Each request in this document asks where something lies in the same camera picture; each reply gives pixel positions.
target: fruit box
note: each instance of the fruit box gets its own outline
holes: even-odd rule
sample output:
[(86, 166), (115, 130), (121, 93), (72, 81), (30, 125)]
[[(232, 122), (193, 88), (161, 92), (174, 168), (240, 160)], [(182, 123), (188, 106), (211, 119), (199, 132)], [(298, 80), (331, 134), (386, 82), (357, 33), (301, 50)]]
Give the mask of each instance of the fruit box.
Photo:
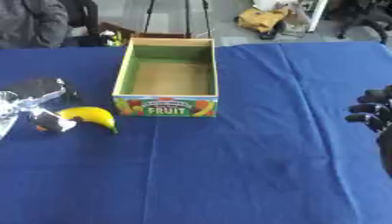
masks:
[(215, 117), (214, 41), (132, 38), (113, 97), (126, 116)]

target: gray sweater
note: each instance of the gray sweater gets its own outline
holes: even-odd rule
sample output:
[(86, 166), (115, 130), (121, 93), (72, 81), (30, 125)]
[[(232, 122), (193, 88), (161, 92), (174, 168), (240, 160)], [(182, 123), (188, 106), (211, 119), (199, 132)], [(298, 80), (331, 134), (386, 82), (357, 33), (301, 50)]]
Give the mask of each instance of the gray sweater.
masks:
[(58, 0), (0, 0), (0, 49), (58, 47), (67, 21)]

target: black object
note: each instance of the black object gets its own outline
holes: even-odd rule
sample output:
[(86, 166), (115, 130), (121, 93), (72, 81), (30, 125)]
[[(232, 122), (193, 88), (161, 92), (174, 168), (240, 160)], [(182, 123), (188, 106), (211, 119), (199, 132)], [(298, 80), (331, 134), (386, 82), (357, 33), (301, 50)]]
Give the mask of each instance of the black object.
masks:
[(89, 35), (98, 35), (98, 5), (93, 0), (59, 0), (68, 12), (73, 28), (86, 26)]
[[(386, 12), (383, 7), (385, 1), (383, 0), (346, 0), (342, 1), (342, 5), (328, 13), (328, 17), (333, 14), (341, 14), (349, 16), (350, 20), (343, 24), (340, 32), (337, 35), (338, 39), (344, 39), (348, 29), (355, 25), (366, 25), (379, 33), (381, 43), (386, 44), (388, 35), (384, 29), (392, 28), (392, 17)], [(382, 27), (378, 22), (384, 22), (388, 25)]]
[(59, 0), (66, 7), (68, 24), (73, 28), (86, 26), (88, 35), (68, 38), (63, 46), (104, 46), (99, 35), (98, 5), (93, 0)]
[(274, 27), (272, 27), (271, 30), (260, 32), (259, 38), (264, 40), (272, 40), (277, 36), (279, 32), (282, 32), (283, 30), (284, 30), (284, 21), (280, 20), (274, 25)]
[(380, 133), (377, 143), (385, 171), (392, 177), (392, 86), (382, 90), (369, 89), (358, 98), (360, 104), (349, 108), (346, 117), (350, 123), (365, 123), (372, 131)]
[(35, 125), (46, 130), (62, 132), (64, 127), (60, 125), (62, 118), (50, 111), (43, 111), (39, 115), (30, 115), (30, 120)]
[[(212, 35), (211, 35), (210, 20), (209, 20), (209, 16), (208, 16), (208, 8), (209, 8), (208, 1), (207, 0), (201, 0), (201, 1), (202, 1), (204, 15), (205, 15), (205, 19), (206, 19), (207, 34), (208, 34), (208, 37), (211, 38)], [(156, 0), (150, 0), (150, 6), (147, 10), (147, 21), (145, 23), (144, 33), (147, 33), (147, 31), (149, 30), (149, 26), (150, 26), (150, 22), (151, 22), (151, 15), (152, 15), (152, 12), (154, 11), (155, 2), (156, 2)], [(189, 2), (189, 0), (185, 0), (185, 37), (187, 39), (192, 38), (190, 13), (191, 13), (190, 12), (190, 2)]]

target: table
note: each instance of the table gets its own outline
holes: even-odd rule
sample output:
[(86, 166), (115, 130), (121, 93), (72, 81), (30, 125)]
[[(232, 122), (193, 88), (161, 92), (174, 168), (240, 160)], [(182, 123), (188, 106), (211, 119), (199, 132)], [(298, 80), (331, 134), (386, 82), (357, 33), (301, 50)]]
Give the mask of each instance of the table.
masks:
[[(123, 48), (3, 50), (1, 85), (71, 81), (114, 109)], [(0, 223), (373, 223), (392, 220), (375, 136), (346, 123), (366, 88), (389, 84), (376, 43), (217, 49), (216, 119), (118, 116), (62, 135), (20, 119), (0, 142)]]

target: yellow banana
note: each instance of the yellow banana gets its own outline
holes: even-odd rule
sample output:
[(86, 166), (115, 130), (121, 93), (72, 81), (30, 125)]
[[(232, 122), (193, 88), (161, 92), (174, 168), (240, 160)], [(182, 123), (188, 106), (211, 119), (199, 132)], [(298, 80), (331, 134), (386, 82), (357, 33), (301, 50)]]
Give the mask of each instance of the yellow banana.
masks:
[(117, 134), (115, 118), (103, 108), (96, 107), (80, 107), (80, 108), (66, 108), (57, 112), (62, 118), (81, 119), (83, 122), (98, 123), (112, 130)]
[(214, 106), (215, 106), (215, 102), (210, 101), (205, 108), (203, 108), (201, 111), (194, 114), (193, 116), (204, 116), (206, 113), (210, 112), (214, 108)]

